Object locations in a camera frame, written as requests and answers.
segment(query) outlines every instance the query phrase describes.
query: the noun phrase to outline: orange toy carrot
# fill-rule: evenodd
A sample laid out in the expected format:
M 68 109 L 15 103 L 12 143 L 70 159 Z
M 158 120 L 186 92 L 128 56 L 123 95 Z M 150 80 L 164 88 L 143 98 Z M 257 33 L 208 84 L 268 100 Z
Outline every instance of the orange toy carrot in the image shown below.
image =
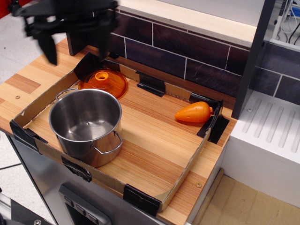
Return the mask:
M 175 118 L 184 122 L 203 123 L 208 121 L 212 113 L 212 108 L 206 102 L 195 102 L 180 109 Z

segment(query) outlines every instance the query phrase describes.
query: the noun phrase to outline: metal screw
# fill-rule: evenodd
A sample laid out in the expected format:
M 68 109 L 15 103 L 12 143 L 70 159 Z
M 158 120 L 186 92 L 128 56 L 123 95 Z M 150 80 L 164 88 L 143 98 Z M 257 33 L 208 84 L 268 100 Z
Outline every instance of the metal screw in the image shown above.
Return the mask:
M 39 219 L 37 219 L 36 221 L 34 221 L 33 225 L 41 225 L 42 221 L 40 221 Z

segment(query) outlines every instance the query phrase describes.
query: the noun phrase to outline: pot rim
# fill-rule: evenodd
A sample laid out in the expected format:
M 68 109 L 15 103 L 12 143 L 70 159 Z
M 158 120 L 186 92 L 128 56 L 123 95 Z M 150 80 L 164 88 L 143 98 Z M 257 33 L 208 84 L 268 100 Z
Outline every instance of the pot rim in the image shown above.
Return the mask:
M 71 139 L 65 138 L 65 137 L 61 136 L 60 134 L 58 134 L 58 133 L 55 131 L 55 129 L 54 129 L 54 127 L 52 126 L 52 123 L 51 123 L 51 114 L 52 114 L 52 111 L 54 110 L 55 107 L 58 106 L 58 103 L 59 103 L 63 98 L 65 98 L 66 96 L 75 94 L 75 93 L 77 93 L 77 92 L 79 92 L 79 91 L 86 91 L 86 92 L 89 92 L 89 91 L 97 91 L 97 92 L 101 92 L 101 93 L 104 93 L 104 94 L 107 94 L 107 95 L 111 96 L 111 97 L 116 101 L 116 103 L 117 103 L 117 105 L 118 105 L 118 107 L 119 107 L 119 110 L 120 110 L 120 115 L 119 115 L 119 118 L 118 118 L 118 120 L 117 120 L 115 126 L 114 126 L 110 131 L 108 131 L 108 132 L 105 133 L 104 135 L 99 136 L 99 137 L 97 137 L 97 138 L 89 139 L 89 140 L 84 140 L 84 141 L 75 141 L 75 140 L 71 140 Z M 93 142 L 93 141 L 95 141 L 95 140 L 98 140 L 98 139 L 100 139 L 100 138 L 103 138 L 103 137 L 109 135 L 111 132 L 113 132 L 113 131 L 120 125 L 121 117 L 122 117 L 122 107 L 121 107 L 121 104 L 120 104 L 120 102 L 118 101 L 118 99 L 117 99 L 115 96 L 113 96 L 111 93 L 109 93 L 109 92 L 107 92 L 107 91 L 104 91 L 104 90 L 98 90 L 98 89 L 81 89 L 81 90 L 73 91 L 73 92 L 71 92 L 71 93 L 66 94 L 65 96 L 63 96 L 62 98 L 60 98 L 56 103 L 54 103 L 54 105 L 52 106 L 52 108 L 51 108 L 51 110 L 50 110 L 50 112 L 49 112 L 49 118 L 48 118 L 48 120 L 49 120 L 49 125 L 50 125 L 52 131 L 53 131 L 58 137 L 60 137 L 61 139 L 64 139 L 64 140 L 70 141 L 70 142 L 75 142 L 75 143 L 86 143 L 86 142 Z

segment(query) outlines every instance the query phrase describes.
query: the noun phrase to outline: pot handle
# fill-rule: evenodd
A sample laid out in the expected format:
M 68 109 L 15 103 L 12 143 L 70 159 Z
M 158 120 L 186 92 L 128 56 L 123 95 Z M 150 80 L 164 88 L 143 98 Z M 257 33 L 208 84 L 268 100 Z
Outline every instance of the pot handle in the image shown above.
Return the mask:
M 69 89 L 66 89 L 66 90 L 63 90 L 62 92 L 60 92 L 57 96 L 56 96 L 56 99 L 58 100 L 58 97 L 62 95 L 62 93 L 68 91 L 68 90 L 78 90 L 77 88 L 69 88 Z
M 95 147 L 94 145 L 93 145 L 93 142 L 92 142 L 92 144 L 90 145 L 91 147 L 93 147 L 94 149 L 96 149 L 101 155 L 105 155 L 105 154 L 109 154 L 109 153 L 112 153 L 113 151 L 116 151 L 119 147 L 121 147 L 121 145 L 123 144 L 123 139 L 120 137 L 120 135 L 119 135 L 119 133 L 117 132 L 117 131 L 113 131 L 114 132 L 114 135 L 117 135 L 118 136 L 118 138 L 120 139 L 120 144 L 116 147 L 116 148 L 114 148 L 113 150 L 110 150 L 110 151 L 107 151 L 107 152 L 102 152 L 102 151 L 100 151 L 97 147 Z

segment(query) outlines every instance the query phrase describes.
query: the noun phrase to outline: orange plastic lid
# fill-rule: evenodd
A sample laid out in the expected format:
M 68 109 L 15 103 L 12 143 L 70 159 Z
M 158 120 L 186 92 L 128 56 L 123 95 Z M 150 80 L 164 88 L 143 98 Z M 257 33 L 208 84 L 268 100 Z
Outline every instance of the orange plastic lid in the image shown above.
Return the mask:
M 125 76 L 110 69 L 101 69 L 86 76 L 79 82 L 78 88 L 81 89 L 100 89 L 111 93 L 116 98 L 121 98 L 128 89 L 128 82 Z

